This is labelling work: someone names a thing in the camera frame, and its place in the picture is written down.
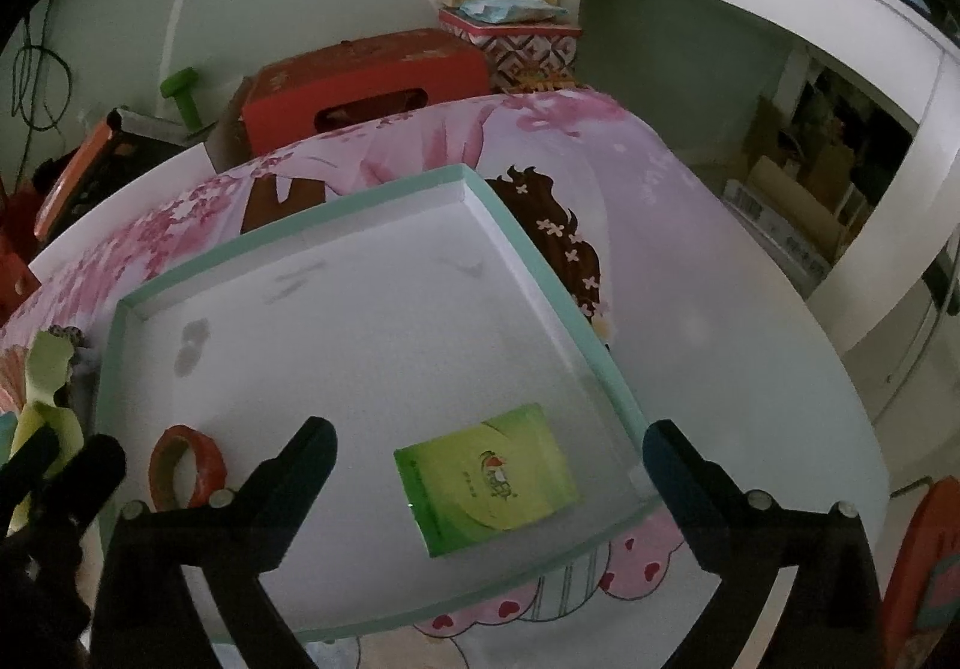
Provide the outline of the red tape roll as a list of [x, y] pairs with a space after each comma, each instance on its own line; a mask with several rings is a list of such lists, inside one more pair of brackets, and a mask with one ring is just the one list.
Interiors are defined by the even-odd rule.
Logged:
[[149, 496], [156, 511], [206, 505], [226, 487], [226, 477], [217, 442], [189, 425], [167, 427], [149, 455]]

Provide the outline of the light green cloth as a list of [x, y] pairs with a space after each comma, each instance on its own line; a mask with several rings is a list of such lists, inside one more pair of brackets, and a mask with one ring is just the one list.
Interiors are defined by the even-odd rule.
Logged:
[[44, 472], [46, 477], [59, 474], [85, 444], [75, 412], [57, 399], [57, 393], [68, 385], [73, 355], [75, 346], [70, 339], [50, 331], [39, 331], [26, 355], [26, 402], [14, 429], [10, 458], [20, 453], [39, 428], [48, 425], [59, 440], [59, 456]]

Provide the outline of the green tissue pack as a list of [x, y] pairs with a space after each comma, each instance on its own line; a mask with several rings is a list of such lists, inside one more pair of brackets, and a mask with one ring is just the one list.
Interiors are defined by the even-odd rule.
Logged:
[[394, 463], [433, 559], [540, 523], [581, 500], [537, 404], [400, 448]]

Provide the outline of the black white leopard scrunchie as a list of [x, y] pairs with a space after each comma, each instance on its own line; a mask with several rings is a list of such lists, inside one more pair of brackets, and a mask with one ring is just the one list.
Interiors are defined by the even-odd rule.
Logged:
[[62, 337], [62, 339], [68, 341], [75, 349], [86, 347], [86, 337], [83, 331], [76, 326], [52, 325], [49, 328], [49, 332], [52, 336]]

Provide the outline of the pink cartoon print bedsheet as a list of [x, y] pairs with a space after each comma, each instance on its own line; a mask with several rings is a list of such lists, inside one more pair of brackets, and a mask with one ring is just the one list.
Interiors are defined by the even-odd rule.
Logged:
[[[106, 337], [117, 302], [229, 242], [270, 181], [331, 196], [441, 165], [548, 176], [544, 213], [599, 258], [581, 305], [644, 414], [669, 417], [743, 488], [788, 508], [848, 500], [882, 527], [889, 474], [830, 339], [788, 279], [656, 132], [590, 91], [490, 95], [309, 137], [202, 183], [82, 220], [37, 266], [5, 346], [76, 326]], [[311, 646], [324, 667], [656, 667], [715, 589], [665, 513], [516, 598], [420, 627]]]

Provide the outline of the white tray with teal rim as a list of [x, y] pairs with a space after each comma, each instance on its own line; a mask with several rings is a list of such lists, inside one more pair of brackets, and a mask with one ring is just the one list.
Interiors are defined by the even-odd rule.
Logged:
[[[400, 448], [535, 404], [579, 499], [435, 559]], [[265, 589], [299, 638], [420, 622], [566, 565], [656, 510], [646, 421], [599, 337], [500, 198], [451, 165], [224, 243], [117, 304], [93, 425], [146, 490], [167, 427], [212, 437], [242, 481], [302, 422], [335, 428], [334, 472]]]

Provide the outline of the red gift bag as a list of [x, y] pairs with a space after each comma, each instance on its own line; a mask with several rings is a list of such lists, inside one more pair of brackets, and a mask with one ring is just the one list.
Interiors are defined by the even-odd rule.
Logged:
[[41, 287], [29, 263], [39, 253], [39, 242], [34, 235], [34, 224], [43, 198], [36, 193], [31, 183], [8, 194], [2, 191], [2, 230], [0, 230], [0, 253], [2, 253], [2, 297], [0, 297], [0, 323], [4, 325], [13, 313]]

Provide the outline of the orange black box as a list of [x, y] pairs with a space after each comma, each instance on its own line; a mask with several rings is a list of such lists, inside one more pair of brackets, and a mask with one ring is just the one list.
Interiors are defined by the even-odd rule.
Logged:
[[37, 242], [52, 242], [98, 204], [190, 146], [176, 121], [117, 107], [94, 126], [55, 172], [34, 220]]

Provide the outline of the white foam board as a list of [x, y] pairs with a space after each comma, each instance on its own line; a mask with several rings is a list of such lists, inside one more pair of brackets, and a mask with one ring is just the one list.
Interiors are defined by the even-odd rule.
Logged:
[[98, 204], [82, 219], [76, 220], [59, 237], [54, 238], [29, 263], [32, 274], [41, 282], [49, 282], [72, 259], [104, 240], [114, 230], [139, 219], [156, 206], [176, 198], [184, 191], [217, 175], [205, 144], [199, 142], [146, 172], [127, 187]]

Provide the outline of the green dumbbell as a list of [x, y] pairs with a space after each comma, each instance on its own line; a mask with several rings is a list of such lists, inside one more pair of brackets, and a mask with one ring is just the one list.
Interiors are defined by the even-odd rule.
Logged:
[[174, 103], [182, 123], [191, 133], [196, 133], [203, 128], [202, 117], [194, 98], [194, 87], [199, 79], [199, 71], [194, 70], [192, 66], [187, 66], [160, 82], [161, 97]]

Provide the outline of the red cardboard box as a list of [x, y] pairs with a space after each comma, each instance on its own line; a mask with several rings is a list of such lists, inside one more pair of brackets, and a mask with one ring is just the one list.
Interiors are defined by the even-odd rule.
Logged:
[[490, 92], [487, 59], [439, 29], [345, 40], [260, 70], [242, 105], [263, 155], [314, 134]]

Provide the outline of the red white patterned box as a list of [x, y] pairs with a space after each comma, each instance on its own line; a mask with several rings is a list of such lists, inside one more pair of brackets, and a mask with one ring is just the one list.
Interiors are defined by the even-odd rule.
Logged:
[[574, 63], [581, 29], [564, 22], [487, 24], [441, 9], [439, 27], [477, 47], [487, 60], [490, 87], [501, 94], [576, 89]]

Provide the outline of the white curved desk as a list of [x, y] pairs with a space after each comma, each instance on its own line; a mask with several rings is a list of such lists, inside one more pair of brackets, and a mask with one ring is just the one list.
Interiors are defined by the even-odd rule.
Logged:
[[809, 308], [838, 352], [866, 337], [958, 226], [958, 48], [903, 0], [718, 0], [848, 68], [918, 126], [882, 201]]

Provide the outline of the blue wet wipes pack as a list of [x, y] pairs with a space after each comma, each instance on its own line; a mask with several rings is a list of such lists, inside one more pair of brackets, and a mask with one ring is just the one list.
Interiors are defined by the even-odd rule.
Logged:
[[467, 0], [457, 11], [471, 20], [494, 25], [550, 22], [568, 14], [563, 6], [545, 0]]

